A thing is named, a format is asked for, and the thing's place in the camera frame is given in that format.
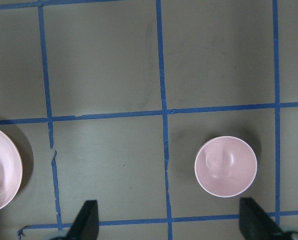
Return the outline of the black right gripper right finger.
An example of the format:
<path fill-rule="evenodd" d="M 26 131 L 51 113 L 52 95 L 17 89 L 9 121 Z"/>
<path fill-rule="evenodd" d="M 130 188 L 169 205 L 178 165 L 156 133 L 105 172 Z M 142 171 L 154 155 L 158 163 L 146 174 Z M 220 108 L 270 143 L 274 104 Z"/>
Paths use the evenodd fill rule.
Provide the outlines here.
<path fill-rule="evenodd" d="M 283 240 L 284 232 L 251 197 L 239 200 L 239 230 L 245 240 Z"/>

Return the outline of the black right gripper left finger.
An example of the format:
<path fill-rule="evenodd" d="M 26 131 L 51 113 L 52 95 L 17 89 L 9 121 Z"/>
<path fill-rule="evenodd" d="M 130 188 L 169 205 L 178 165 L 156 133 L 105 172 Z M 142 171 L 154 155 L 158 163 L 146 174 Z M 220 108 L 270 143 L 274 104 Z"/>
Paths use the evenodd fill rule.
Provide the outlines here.
<path fill-rule="evenodd" d="M 65 236 L 66 240 L 96 240 L 99 236 L 99 210 L 97 200 L 84 202 Z"/>

